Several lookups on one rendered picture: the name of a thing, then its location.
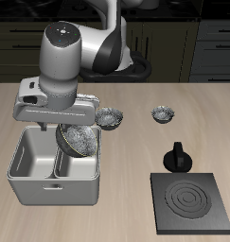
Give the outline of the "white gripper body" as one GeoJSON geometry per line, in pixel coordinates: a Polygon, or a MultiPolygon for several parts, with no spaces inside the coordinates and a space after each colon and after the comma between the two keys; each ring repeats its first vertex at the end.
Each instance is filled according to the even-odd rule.
{"type": "Polygon", "coordinates": [[[16,100],[13,118],[17,121],[85,125],[95,123],[99,99],[94,95],[78,94],[75,103],[62,111],[49,110],[47,107],[24,104],[16,100]]]}

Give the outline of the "large grey speckled bowl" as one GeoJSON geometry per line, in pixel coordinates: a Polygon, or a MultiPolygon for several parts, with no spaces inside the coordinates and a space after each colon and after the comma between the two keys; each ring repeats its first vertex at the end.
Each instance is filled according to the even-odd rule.
{"type": "Polygon", "coordinates": [[[67,125],[67,132],[56,128],[56,141],[63,153],[74,158],[90,157],[97,153],[97,137],[90,126],[67,125]]]}

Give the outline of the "medium grey speckled bowl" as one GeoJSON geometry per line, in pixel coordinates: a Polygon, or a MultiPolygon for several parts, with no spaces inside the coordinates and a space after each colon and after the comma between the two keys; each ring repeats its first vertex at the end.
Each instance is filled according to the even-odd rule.
{"type": "Polygon", "coordinates": [[[96,111],[95,122],[103,130],[116,129],[123,120],[123,112],[118,109],[105,107],[96,111]]]}

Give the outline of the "small grey speckled bowl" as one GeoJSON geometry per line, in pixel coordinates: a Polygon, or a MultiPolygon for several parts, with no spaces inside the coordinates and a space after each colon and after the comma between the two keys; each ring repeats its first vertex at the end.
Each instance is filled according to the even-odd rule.
{"type": "Polygon", "coordinates": [[[151,111],[152,118],[160,124],[170,122],[174,115],[175,111],[168,106],[158,106],[153,108],[151,111]]]}

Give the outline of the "white two-bin basket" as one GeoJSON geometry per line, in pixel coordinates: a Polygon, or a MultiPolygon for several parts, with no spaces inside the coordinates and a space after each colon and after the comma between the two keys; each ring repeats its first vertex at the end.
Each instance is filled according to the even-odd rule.
{"type": "Polygon", "coordinates": [[[22,130],[7,178],[24,205],[94,205],[98,200],[100,154],[73,158],[56,143],[56,128],[22,130]]]}

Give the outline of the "dark kitchen cupboards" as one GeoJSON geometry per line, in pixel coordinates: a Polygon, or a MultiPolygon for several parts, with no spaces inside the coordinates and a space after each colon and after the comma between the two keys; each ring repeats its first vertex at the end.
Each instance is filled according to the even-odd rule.
{"type": "MultiPolygon", "coordinates": [[[[191,0],[120,0],[126,45],[151,65],[148,82],[230,82],[230,22],[200,19],[191,0]]],[[[39,75],[44,30],[65,21],[101,30],[85,0],[0,0],[0,82],[39,75]]]]}

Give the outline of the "round black knob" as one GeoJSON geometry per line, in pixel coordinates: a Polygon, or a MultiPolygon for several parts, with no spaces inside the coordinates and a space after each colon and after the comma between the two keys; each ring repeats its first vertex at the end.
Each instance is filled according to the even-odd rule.
{"type": "Polygon", "coordinates": [[[184,152],[181,142],[173,144],[173,150],[167,152],[163,159],[164,167],[172,172],[188,172],[192,167],[191,157],[184,152]]]}

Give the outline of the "dark grey stove plate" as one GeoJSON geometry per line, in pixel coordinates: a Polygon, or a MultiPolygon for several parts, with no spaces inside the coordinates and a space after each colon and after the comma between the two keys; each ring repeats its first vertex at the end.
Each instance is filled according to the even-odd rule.
{"type": "Polygon", "coordinates": [[[151,173],[150,187],[158,234],[230,234],[212,173],[151,173]]]}

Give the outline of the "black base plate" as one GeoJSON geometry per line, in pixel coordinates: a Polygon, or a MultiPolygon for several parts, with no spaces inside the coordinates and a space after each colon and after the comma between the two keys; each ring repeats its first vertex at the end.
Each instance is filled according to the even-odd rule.
{"type": "Polygon", "coordinates": [[[95,73],[85,68],[80,69],[80,76],[87,83],[141,83],[151,74],[151,65],[140,52],[132,51],[133,64],[127,69],[115,71],[109,75],[95,73]]]}

